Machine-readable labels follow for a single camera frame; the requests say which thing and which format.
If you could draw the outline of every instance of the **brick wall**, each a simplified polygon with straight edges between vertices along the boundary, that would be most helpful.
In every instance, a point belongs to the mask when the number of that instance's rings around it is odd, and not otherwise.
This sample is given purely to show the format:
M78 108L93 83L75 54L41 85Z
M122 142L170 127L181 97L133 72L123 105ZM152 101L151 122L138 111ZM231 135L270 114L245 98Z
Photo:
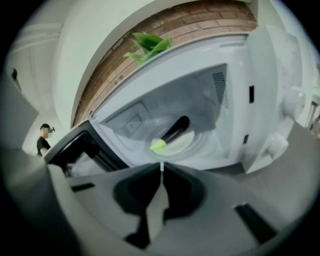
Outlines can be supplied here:
M140 50L130 40L134 32L146 32L164 39L173 38L173 45L196 38L226 32L250 32L257 23L245 3L232 0L201 0L163 10L139 23L121 37L103 56L89 79L79 102L73 125L89 117L121 80L138 65L126 52Z

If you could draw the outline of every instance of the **white wall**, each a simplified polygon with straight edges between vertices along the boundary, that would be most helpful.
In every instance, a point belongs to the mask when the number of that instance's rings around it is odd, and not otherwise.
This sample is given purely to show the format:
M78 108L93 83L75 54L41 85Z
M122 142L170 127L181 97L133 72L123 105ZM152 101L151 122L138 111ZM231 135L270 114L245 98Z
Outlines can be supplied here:
M47 141L51 147L58 143L66 134L66 130L63 128L57 114L55 112L40 113L33 124L31 125L22 145L22 150L28 154L37 154L37 140L40 136L40 127L42 124L48 124L54 127L55 131L52 133L52 137Z
M73 4L79 0L46 0L26 22L26 26L34 24L63 23Z
M191 0L78 0L64 22L54 60L54 106L63 127L72 125L94 69L116 41L139 22Z
M17 70L23 96L39 112L54 110L51 87L56 41L38 44L8 55L6 65Z

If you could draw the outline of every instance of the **white plate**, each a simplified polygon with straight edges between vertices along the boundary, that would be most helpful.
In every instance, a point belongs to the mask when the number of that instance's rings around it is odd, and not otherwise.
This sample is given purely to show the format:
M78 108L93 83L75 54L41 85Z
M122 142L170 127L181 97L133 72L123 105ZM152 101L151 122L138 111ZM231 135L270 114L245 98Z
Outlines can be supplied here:
M191 125L189 125L189 127L184 131L182 135L180 135L178 138L168 143L166 147L154 150L154 153L163 157L176 155L184 151L192 143L192 141L194 140L194 137L195 137L195 130L192 128ZM159 139L160 139L160 134L158 134L151 141L151 145L153 145Z

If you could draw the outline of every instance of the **ceiling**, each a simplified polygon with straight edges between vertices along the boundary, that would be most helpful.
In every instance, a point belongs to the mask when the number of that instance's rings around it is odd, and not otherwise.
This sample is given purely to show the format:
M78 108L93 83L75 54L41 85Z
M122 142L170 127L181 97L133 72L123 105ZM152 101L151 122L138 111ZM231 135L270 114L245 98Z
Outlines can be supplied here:
M80 0L48 0L21 29L6 65L17 70L22 94L39 112L54 110L52 68L63 23Z

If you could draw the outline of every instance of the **black cap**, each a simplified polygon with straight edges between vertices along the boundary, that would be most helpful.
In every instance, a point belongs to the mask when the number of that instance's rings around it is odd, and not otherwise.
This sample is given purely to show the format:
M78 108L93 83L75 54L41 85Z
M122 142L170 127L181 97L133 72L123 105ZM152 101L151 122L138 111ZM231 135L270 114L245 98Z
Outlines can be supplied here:
M51 131L50 125L47 124L47 123L44 123L43 125L41 125L40 130L41 130L42 128L49 128L49 131Z

